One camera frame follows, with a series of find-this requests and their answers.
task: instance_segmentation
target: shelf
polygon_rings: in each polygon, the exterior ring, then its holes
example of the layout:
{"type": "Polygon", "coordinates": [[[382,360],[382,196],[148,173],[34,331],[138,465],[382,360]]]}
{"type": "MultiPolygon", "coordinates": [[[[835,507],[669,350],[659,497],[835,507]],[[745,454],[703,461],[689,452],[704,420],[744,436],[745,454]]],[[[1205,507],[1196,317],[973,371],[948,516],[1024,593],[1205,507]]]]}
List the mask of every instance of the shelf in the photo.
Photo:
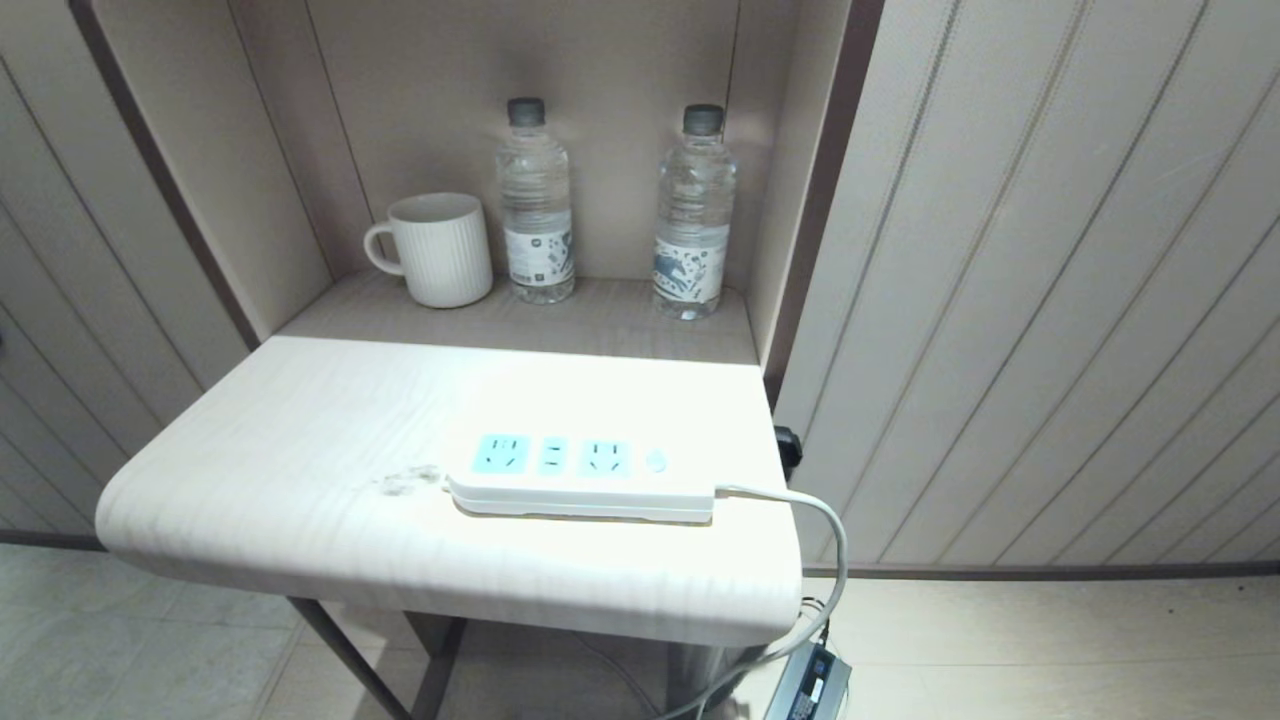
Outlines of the shelf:
{"type": "Polygon", "coordinates": [[[366,270],[339,281],[279,334],[756,364],[739,292],[726,288],[716,314],[695,322],[658,314],[650,293],[644,281],[579,278],[572,297],[538,306],[517,300],[503,278],[474,305],[433,310],[413,302],[402,278],[366,270]]]}

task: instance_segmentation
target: white cable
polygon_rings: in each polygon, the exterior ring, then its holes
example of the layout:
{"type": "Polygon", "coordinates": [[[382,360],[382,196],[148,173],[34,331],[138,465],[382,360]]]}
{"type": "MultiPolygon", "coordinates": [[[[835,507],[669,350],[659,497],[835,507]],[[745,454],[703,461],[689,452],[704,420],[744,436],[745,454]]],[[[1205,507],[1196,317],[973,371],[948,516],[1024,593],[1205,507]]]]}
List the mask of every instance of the white cable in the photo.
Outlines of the white cable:
{"type": "Polygon", "coordinates": [[[631,688],[631,693],[636,696],[636,698],[639,698],[640,702],[645,703],[645,706],[649,708],[649,712],[662,712],[660,710],[658,710],[658,706],[654,705],[652,700],[649,700],[649,693],[646,693],[644,688],[640,687],[640,682],[636,680],[631,675],[631,673],[627,673],[627,669],[623,667],[621,662],[609,657],[603,650],[586,642],[586,638],[584,638],[582,634],[579,633],[577,630],[571,630],[570,633],[573,635],[573,639],[576,639],[580,646],[585,647],[588,651],[591,652],[591,655],[599,657],[602,662],[608,665],[613,670],[613,674],[617,675],[623,683],[626,683],[628,688],[631,688]]]}
{"type": "Polygon", "coordinates": [[[827,505],[826,502],[818,500],[812,495],[805,495],[803,492],[796,492],[791,489],[760,489],[745,486],[724,484],[724,486],[716,486],[716,492],[724,495],[740,495],[744,497],[754,497],[758,500],[778,500],[782,502],[790,502],[792,505],[806,505],[826,515],[827,521],[831,523],[831,530],[836,534],[836,587],[831,589],[831,594],[827,597],[826,606],[820,611],[818,611],[818,615],[813,619],[813,623],[810,623],[809,626],[805,628],[799,635],[782,643],[782,646],[780,646],[778,648],[765,652],[764,655],[756,657],[750,662],[740,662],[730,667],[723,675],[721,675],[710,685],[708,685],[707,689],[699,693],[698,697],[690,700],[685,705],[681,705],[680,707],[672,711],[668,711],[663,715],[658,715],[652,720],[675,720],[676,717],[680,717],[685,712],[700,707],[713,694],[716,694],[716,691],[721,689],[721,687],[731,682],[733,678],[737,678],[742,673],[746,673],[748,670],[751,670],[754,667],[759,667],[760,665],[764,665],[767,662],[773,662],[780,657],[791,655],[792,652],[796,651],[796,648],[808,642],[809,638],[814,635],[814,633],[822,629],[822,626],[827,623],[827,619],[831,618],[831,614],[836,610],[836,603],[840,602],[840,596],[845,593],[845,580],[846,580],[845,575],[846,575],[846,568],[849,568],[849,536],[845,534],[845,525],[844,523],[840,521],[840,515],[837,515],[836,511],[832,510],[829,505],[827,505]]]}

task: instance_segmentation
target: ribbed ceramic mug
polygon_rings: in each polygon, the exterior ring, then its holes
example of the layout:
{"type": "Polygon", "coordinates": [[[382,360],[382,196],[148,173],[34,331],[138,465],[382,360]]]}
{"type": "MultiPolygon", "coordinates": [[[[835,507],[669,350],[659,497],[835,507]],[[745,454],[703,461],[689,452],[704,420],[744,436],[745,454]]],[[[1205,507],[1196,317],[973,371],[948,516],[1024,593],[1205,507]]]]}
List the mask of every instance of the ribbed ceramic mug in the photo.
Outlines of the ribbed ceramic mug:
{"type": "Polygon", "coordinates": [[[379,270],[404,275],[413,300],[428,307],[458,307],[493,290],[479,200],[457,192],[419,195],[393,202],[387,217],[365,232],[365,252],[379,270]],[[399,263],[379,251],[379,233],[396,238],[399,263]]]}

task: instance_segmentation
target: white tabletop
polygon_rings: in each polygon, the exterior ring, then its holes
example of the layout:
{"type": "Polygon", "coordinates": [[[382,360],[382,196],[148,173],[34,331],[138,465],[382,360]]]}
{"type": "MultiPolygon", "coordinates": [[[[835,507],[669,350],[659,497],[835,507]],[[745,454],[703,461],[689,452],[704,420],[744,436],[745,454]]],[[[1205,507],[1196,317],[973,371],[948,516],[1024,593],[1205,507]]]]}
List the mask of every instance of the white tabletop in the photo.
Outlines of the white tabletop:
{"type": "Polygon", "coordinates": [[[481,518],[438,474],[476,432],[671,442],[783,487],[759,368],[275,337],[111,480],[99,537],[154,573],[278,594],[717,646],[795,621],[791,510],[709,525],[481,518]]]}

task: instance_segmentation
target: power strip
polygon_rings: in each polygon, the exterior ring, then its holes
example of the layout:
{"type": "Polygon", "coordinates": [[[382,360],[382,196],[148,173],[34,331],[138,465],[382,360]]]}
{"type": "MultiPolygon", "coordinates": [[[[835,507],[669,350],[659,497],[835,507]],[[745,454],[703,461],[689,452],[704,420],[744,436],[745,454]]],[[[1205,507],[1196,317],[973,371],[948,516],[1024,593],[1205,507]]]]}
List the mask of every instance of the power strip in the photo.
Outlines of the power strip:
{"type": "Polygon", "coordinates": [[[449,471],[453,501],[479,515],[707,523],[710,478],[682,473],[678,452],[617,438],[485,434],[449,471]]]}

